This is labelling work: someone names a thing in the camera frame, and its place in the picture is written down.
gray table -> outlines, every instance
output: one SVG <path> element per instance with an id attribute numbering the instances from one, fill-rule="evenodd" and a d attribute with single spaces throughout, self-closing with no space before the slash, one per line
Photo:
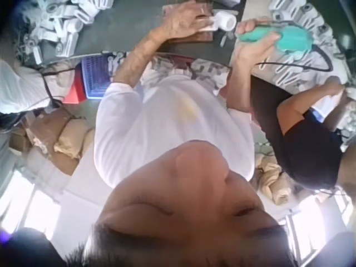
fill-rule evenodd
<path id="1" fill-rule="evenodd" d="M 160 25 L 162 6 L 182 1 L 177 0 L 115 0 L 113 7 L 101 11 L 92 25 L 80 32 L 74 57 L 97 55 L 102 51 L 131 51 L 151 29 Z M 241 20 L 246 0 L 234 7 Z M 214 8 L 227 9 L 214 3 Z M 214 33 L 211 43 L 182 43 L 163 45 L 160 52 L 174 53 L 193 58 L 203 58 L 224 65 L 230 62 L 235 39 L 227 40 L 223 48 L 220 41 L 223 32 Z M 43 64 L 54 63 L 62 58 L 55 56 L 55 46 L 50 42 L 41 45 Z"/>

teal handheld grinder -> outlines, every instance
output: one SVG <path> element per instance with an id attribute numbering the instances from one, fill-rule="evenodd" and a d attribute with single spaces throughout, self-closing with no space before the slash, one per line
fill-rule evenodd
<path id="1" fill-rule="evenodd" d="M 330 57 L 322 50 L 319 46 L 314 45 L 313 35 L 293 22 L 287 24 L 272 23 L 270 25 L 259 25 L 253 31 L 246 32 L 244 34 L 238 35 L 238 39 L 242 42 L 257 42 L 270 34 L 271 32 L 277 32 L 281 35 L 280 40 L 277 41 L 276 47 L 278 50 L 284 51 L 286 53 L 290 52 L 305 52 L 314 51 L 319 53 L 328 65 L 327 69 L 314 68 L 311 66 L 302 66 L 293 63 L 280 63 L 280 62 L 261 62 L 259 64 L 270 64 L 270 65 L 284 65 L 284 66 L 294 66 L 302 67 L 305 70 L 315 70 L 322 72 L 333 71 L 333 64 Z"/>

white shirt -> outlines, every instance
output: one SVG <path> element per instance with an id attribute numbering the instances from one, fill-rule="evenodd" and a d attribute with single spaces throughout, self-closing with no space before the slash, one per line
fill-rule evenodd
<path id="1" fill-rule="evenodd" d="M 254 172 L 251 114 L 224 108 L 198 82 L 183 75 L 163 79 L 143 103 L 129 85 L 112 83 L 101 101 L 95 165 L 110 187 L 141 166 L 191 140 L 219 148 L 231 170 L 247 180 Z"/>

black power cord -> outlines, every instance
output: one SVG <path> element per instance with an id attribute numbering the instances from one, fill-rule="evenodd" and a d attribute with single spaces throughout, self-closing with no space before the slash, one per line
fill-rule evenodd
<path id="1" fill-rule="evenodd" d="M 256 65 L 266 64 L 266 65 L 279 65 L 279 66 L 288 66 L 288 67 L 300 67 L 303 68 L 304 70 L 312 70 L 312 71 L 320 71 L 320 72 L 331 72 L 334 70 L 334 66 L 331 59 L 319 46 L 313 44 L 311 47 L 311 51 L 317 52 L 319 55 L 321 55 L 322 58 L 325 60 L 326 64 L 328 65 L 328 68 L 323 69 L 323 68 L 310 67 L 306 65 L 298 65 L 293 63 L 280 63 L 280 62 L 260 62 L 257 63 Z"/>

bright window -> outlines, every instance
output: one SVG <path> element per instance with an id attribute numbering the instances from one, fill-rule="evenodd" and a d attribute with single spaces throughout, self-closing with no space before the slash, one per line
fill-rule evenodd
<path id="1" fill-rule="evenodd" d="M 59 214 L 60 206 L 45 193 L 37 190 L 29 206 L 24 226 L 45 233 L 50 240 Z"/>
<path id="2" fill-rule="evenodd" d="M 19 227 L 34 228 L 50 240 L 56 228 L 61 207 L 51 197 L 36 190 L 20 172 L 13 177 L 0 198 L 1 228 L 12 234 Z"/>
<path id="3" fill-rule="evenodd" d="M 288 215 L 279 224 L 286 228 L 289 246 L 300 265 L 326 244 L 323 215 L 314 196 L 302 201 L 299 212 Z"/>
<path id="4" fill-rule="evenodd" d="M 32 183 L 19 175 L 14 175 L 11 182 L 14 184 L 14 189 L 11 189 L 11 200 L 1 225 L 9 234 L 16 230 L 21 221 L 34 187 Z"/>
<path id="5" fill-rule="evenodd" d="M 335 200 L 339 206 L 340 212 L 343 217 L 345 225 L 348 225 L 354 211 L 351 198 L 345 193 L 345 191 L 339 190 L 335 192 Z"/>

